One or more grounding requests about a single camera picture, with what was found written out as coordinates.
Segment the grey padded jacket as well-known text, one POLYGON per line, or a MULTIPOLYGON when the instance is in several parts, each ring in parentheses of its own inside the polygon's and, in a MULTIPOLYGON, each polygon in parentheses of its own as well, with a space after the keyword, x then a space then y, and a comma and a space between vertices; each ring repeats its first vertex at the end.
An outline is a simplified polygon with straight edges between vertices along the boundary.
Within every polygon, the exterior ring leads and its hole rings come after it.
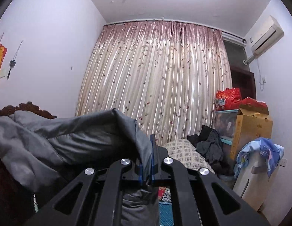
POLYGON ((159 225, 151 157, 137 121, 117 109, 0 116, 0 225, 159 225))

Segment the black clothes pile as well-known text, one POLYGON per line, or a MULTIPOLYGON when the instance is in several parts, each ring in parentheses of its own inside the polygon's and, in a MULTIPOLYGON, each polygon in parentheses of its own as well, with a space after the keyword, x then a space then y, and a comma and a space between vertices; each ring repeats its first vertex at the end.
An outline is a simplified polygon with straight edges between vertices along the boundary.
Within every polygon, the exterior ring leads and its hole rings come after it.
POLYGON ((202 125, 199 135, 188 135, 187 140, 217 174, 230 175, 230 165, 223 152, 223 144, 215 129, 202 125))

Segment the pink beige floral curtain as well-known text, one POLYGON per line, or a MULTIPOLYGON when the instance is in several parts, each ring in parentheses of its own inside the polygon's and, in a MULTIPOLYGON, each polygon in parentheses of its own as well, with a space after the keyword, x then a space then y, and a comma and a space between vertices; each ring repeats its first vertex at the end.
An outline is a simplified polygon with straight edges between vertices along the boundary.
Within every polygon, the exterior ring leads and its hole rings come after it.
POLYGON ((211 127, 216 92, 231 87, 220 30, 177 21, 111 24, 90 56, 76 114, 116 108, 165 144, 211 127))

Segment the clear plastic storage bin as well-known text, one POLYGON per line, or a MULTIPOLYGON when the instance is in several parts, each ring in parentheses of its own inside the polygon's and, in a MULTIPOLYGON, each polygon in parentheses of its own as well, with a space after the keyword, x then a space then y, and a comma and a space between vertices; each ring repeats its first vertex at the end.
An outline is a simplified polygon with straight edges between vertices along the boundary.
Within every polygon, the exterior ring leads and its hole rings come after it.
POLYGON ((235 134, 238 109, 216 111, 214 117, 214 129, 222 139, 232 141, 235 134))

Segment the red plastic bag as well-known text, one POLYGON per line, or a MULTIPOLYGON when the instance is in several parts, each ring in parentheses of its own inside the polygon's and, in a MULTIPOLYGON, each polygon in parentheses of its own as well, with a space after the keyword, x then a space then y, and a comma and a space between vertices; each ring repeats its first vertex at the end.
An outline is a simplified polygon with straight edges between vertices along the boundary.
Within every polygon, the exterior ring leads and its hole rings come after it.
POLYGON ((226 111, 239 109, 240 105, 247 105, 256 108, 268 109, 267 104, 251 97, 242 98, 239 88, 226 88, 224 91, 217 91, 215 97, 215 110, 226 111))

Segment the yellow cardboard box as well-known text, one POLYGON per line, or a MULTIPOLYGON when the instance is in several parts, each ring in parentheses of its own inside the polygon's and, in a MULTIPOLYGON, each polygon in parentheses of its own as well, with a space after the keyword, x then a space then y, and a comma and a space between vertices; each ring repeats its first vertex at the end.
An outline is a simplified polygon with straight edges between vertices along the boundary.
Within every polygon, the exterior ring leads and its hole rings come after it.
POLYGON ((259 137, 270 139, 272 128, 273 121, 266 108, 241 105, 236 117, 230 158, 235 161, 240 150, 259 137))

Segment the white appliance under cloth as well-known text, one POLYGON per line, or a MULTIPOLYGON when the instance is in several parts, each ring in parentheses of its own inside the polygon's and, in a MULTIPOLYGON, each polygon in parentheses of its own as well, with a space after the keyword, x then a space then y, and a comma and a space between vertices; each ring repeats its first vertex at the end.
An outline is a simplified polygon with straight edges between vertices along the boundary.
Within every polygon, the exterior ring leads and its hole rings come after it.
POLYGON ((252 153, 247 167, 243 167, 237 177, 233 191, 258 211, 273 185, 279 168, 269 177, 267 163, 259 153, 252 153))

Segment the blue cartoon cloth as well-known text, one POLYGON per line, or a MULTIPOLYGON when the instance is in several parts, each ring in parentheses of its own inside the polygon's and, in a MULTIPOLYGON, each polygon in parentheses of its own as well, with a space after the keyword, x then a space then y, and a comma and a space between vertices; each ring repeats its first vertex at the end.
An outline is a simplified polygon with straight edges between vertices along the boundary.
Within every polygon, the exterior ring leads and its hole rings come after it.
POLYGON ((274 144, 271 139, 263 137, 247 143, 237 155, 234 167, 235 179, 239 176, 241 169, 248 166, 250 156, 253 153, 259 153, 265 159, 267 176, 270 178, 284 156, 284 147, 274 144))

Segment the carved wooden headboard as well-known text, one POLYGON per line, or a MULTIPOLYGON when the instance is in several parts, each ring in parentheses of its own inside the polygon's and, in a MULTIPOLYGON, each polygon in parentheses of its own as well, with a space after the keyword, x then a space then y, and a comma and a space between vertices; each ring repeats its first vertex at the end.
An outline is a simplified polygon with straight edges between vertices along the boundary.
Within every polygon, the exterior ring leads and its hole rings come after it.
POLYGON ((57 116, 51 115, 51 113, 48 111, 40 109, 39 106, 34 105, 32 102, 21 103, 18 106, 5 106, 4 108, 0 109, 0 116, 9 116, 14 114, 15 111, 29 111, 47 119, 57 118, 57 116))

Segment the white wall air conditioner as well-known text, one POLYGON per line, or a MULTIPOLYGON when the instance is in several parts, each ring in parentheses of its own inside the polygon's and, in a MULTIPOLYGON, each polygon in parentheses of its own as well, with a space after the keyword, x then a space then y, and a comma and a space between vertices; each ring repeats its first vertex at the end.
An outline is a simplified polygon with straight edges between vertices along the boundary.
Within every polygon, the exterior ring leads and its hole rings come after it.
POLYGON ((284 36, 284 31, 278 21, 273 17, 267 17, 266 21, 260 26, 256 34, 250 39, 252 55, 243 60, 244 65, 249 65, 270 49, 284 36))

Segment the hanging wall ornament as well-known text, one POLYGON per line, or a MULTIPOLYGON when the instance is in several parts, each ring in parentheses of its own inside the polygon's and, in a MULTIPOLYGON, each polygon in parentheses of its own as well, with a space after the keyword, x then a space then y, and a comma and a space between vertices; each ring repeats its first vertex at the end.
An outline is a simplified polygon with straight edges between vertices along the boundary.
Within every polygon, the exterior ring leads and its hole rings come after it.
POLYGON ((21 48, 21 45, 23 44, 23 40, 20 42, 14 56, 13 56, 13 59, 9 62, 9 71, 8 71, 8 74, 7 74, 7 80, 10 78, 10 74, 11 74, 11 70, 15 67, 16 65, 16 58, 17 58, 17 55, 18 55, 18 52, 19 52, 19 49, 21 48))

